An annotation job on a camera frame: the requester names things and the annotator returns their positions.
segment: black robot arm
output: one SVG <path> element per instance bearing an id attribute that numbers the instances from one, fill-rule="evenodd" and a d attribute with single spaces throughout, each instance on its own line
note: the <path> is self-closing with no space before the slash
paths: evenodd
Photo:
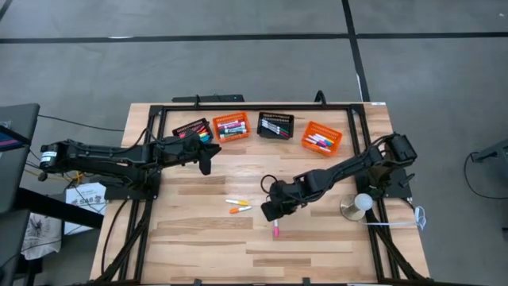
<path id="1" fill-rule="evenodd" d="M 89 172 L 112 177 L 129 188 L 142 188 L 162 168 L 199 162 L 203 175 L 209 175 L 210 159 L 221 151 L 216 144 L 204 144 L 196 133 L 184 138 L 165 137 L 128 148 L 85 145 L 66 140 L 43 145 L 39 168 L 47 173 Z"/>
<path id="2" fill-rule="evenodd" d="M 269 201 L 261 205 L 268 221 L 290 215 L 298 206 L 320 199 L 333 185 L 349 176 L 368 172 L 373 190 L 384 190 L 390 184 L 390 173 L 411 165 L 417 155 L 405 135 L 393 133 L 379 138 L 358 156 L 347 159 L 326 170 L 316 169 L 294 178 L 291 184 L 276 180 L 266 191 Z M 370 194 L 374 197 L 380 193 Z"/>

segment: white cable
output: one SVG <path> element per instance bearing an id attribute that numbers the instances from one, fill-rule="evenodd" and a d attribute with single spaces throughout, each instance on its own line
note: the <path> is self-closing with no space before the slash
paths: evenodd
<path id="1" fill-rule="evenodd" d="M 427 223 L 425 209 L 423 207 L 414 208 L 414 222 L 361 222 L 366 226 L 419 226 L 423 230 Z"/>

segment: wood grain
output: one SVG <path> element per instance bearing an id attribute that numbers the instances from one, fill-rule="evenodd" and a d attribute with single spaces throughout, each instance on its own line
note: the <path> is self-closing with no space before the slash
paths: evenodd
<path id="1" fill-rule="evenodd" d="M 148 108 L 149 104 L 141 103 L 131 106 L 122 145 L 131 145 L 137 139 L 146 125 Z M 372 140 L 392 132 L 386 106 L 365 104 L 365 110 Z M 169 136 L 175 127 L 203 117 L 211 121 L 227 113 L 172 111 L 167 115 L 164 132 Z M 205 283 L 300 283 L 304 276 L 316 283 L 375 281 L 367 227 L 346 220 L 338 209 L 345 195 L 356 193 L 353 178 L 342 180 L 321 200 L 280 219 L 281 235 L 273 237 L 272 225 L 259 208 L 266 197 L 260 190 L 261 177 L 272 174 L 279 180 L 292 181 L 302 172 L 328 168 L 354 155 L 344 111 L 281 113 L 295 116 L 294 137 L 288 141 L 258 137 L 258 112 L 248 112 L 253 134 L 221 144 L 222 151 L 212 159 L 209 176 L 203 176 L 196 164 L 164 169 L 160 195 L 153 205 L 142 283 L 191 283 L 194 278 Z M 309 120 L 343 133 L 335 157 L 323 157 L 300 145 Z M 361 136 L 358 117 L 355 121 Z M 226 199 L 248 200 L 253 208 L 229 214 L 234 206 Z M 390 221 L 413 219 L 411 209 L 401 200 L 385 202 Z M 112 202 L 106 209 L 91 279 L 100 275 L 102 247 L 119 205 Z M 113 228 L 106 263 L 123 246 L 129 210 L 130 203 Z M 408 262 L 428 276 L 418 230 L 413 226 L 392 227 L 392 236 Z M 137 246 L 131 252 L 128 278 L 133 277 L 136 254 Z M 382 258 L 385 275 L 390 276 L 384 252 Z"/>

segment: concrete floor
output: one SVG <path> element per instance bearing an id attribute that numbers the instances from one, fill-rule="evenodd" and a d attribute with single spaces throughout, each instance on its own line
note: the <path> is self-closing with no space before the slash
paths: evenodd
<path id="1" fill-rule="evenodd" d="M 508 31 L 508 2 L 351 1 L 358 33 Z M 0 38 L 346 33 L 341 2 L 283 0 L 13 0 Z M 414 202 L 436 280 L 505 285 L 506 201 L 481 199 L 465 185 L 464 158 L 508 138 L 508 38 L 361 40 L 372 101 L 387 102 L 395 130 L 418 152 L 410 168 Z M 241 93 L 248 101 L 359 101 L 348 40 L 129 44 L 0 44 L 0 105 L 41 104 L 42 114 L 122 128 L 131 102 Z M 121 133 L 41 118 L 33 145 L 73 137 L 117 145 Z M 508 178 L 471 165 L 471 183 L 507 196 Z M 63 184 L 24 176 L 22 186 L 61 193 Z M 98 231 L 66 238 L 44 259 L 38 284 L 85 282 Z"/>

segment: black basket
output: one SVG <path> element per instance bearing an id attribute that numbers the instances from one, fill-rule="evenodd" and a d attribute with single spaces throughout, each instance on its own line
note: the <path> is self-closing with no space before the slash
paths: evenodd
<path id="1" fill-rule="evenodd" d="M 181 126 L 177 129 L 174 129 L 172 131 L 173 135 L 179 136 L 181 133 L 186 132 L 187 130 L 191 129 L 197 129 L 199 126 L 205 126 L 206 131 L 208 132 L 210 138 L 205 141 L 204 143 L 210 143 L 214 139 L 214 134 L 212 133 L 212 129 L 210 128 L 210 123 L 206 120 L 206 118 L 201 118 L 199 120 L 196 120 L 195 122 L 191 122 L 189 124 L 186 124 L 184 126 Z"/>
<path id="2" fill-rule="evenodd" d="M 262 127 L 261 125 L 262 119 L 287 130 L 289 136 L 279 135 L 269 129 Z M 260 112 L 260 116 L 257 119 L 257 133 L 261 137 L 265 138 L 288 140 L 289 138 L 293 137 L 293 125 L 294 125 L 294 115 Z"/>

